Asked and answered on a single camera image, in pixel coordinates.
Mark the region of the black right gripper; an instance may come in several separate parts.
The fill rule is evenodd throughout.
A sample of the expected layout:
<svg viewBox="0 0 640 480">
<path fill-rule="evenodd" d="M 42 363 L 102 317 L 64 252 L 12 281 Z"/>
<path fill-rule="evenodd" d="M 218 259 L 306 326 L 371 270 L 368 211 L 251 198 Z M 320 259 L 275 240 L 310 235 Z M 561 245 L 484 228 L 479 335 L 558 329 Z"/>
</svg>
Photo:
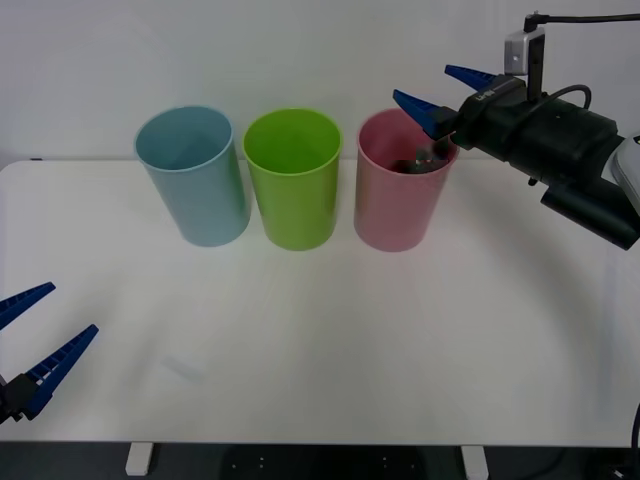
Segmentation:
<svg viewBox="0 0 640 480">
<path fill-rule="evenodd" d="M 590 110 L 591 89 L 564 87 L 527 99 L 525 82 L 447 65 L 445 74 L 476 91 L 458 112 L 395 89 L 393 100 L 433 140 L 451 135 L 529 177 L 550 185 L 596 174 L 621 143 L 615 121 Z"/>
</svg>

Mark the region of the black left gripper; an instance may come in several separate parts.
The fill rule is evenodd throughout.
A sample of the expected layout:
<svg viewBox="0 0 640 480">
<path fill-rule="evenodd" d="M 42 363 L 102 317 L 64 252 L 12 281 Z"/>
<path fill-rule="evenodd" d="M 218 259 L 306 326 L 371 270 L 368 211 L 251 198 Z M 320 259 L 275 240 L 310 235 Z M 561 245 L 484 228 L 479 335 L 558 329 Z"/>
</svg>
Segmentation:
<svg viewBox="0 0 640 480">
<path fill-rule="evenodd" d="M 55 289 L 52 282 L 47 282 L 1 300 L 0 330 Z M 92 324 L 27 372 L 10 382 L 1 378 L 0 423 L 37 417 L 98 332 L 98 327 Z"/>
</svg>

